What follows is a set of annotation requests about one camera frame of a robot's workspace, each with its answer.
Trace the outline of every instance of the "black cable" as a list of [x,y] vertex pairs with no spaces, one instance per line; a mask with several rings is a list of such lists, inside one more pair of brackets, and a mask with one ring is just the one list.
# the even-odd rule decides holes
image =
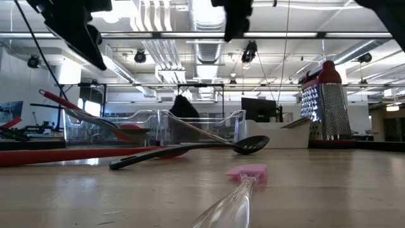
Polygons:
[[32,36],[32,38],[33,38],[33,40],[34,40],[34,42],[35,42],[35,45],[37,46],[38,51],[39,51],[39,53],[40,53],[42,59],[44,60],[44,63],[45,63],[45,65],[46,65],[46,68],[49,70],[49,73],[51,73],[51,76],[52,76],[53,80],[56,82],[56,85],[58,86],[59,90],[61,91],[63,97],[65,98],[65,100],[68,101],[68,98],[66,97],[65,92],[63,92],[61,85],[59,84],[58,80],[56,79],[55,74],[53,74],[53,72],[52,72],[52,70],[51,70],[51,67],[49,66],[49,63],[48,63],[48,62],[46,61],[46,59],[45,59],[44,53],[42,52],[42,49],[41,49],[41,47],[39,46],[39,43],[38,43],[38,41],[37,41],[37,38],[35,37],[35,34],[34,34],[34,32],[32,31],[31,26],[30,26],[30,24],[29,24],[27,18],[25,17],[25,14],[24,14],[23,10],[21,9],[20,3],[18,3],[17,0],[14,0],[14,3],[17,5],[18,11],[20,12],[21,16],[23,17],[24,22],[25,22],[25,24],[27,25],[28,30],[29,30],[30,33],[31,33],[31,36]]

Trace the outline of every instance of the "pink silicone spatula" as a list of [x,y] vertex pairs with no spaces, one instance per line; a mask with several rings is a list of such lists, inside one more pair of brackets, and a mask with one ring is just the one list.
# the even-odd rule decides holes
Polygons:
[[200,215],[193,228],[250,227],[252,187],[267,180],[267,165],[241,165],[225,175],[239,180],[240,184]]

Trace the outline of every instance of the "computer monitor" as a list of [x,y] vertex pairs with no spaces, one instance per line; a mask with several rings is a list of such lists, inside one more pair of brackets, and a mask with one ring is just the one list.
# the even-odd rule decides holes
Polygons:
[[242,109],[246,110],[246,120],[268,123],[270,117],[276,117],[277,104],[265,99],[242,98]]

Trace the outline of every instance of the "spoon head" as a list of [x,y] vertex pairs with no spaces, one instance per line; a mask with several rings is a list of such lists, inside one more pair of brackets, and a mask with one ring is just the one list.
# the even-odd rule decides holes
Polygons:
[[263,149],[269,141],[270,138],[267,136],[248,137],[235,143],[239,148],[234,148],[234,151],[242,155],[249,155]]

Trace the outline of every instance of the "table surface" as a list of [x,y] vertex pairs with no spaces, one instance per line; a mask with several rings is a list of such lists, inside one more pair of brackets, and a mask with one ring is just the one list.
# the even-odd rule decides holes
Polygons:
[[110,159],[0,169],[0,227],[190,227],[235,186],[223,174],[268,165],[251,227],[405,227],[405,154],[271,149],[191,151],[111,171]]

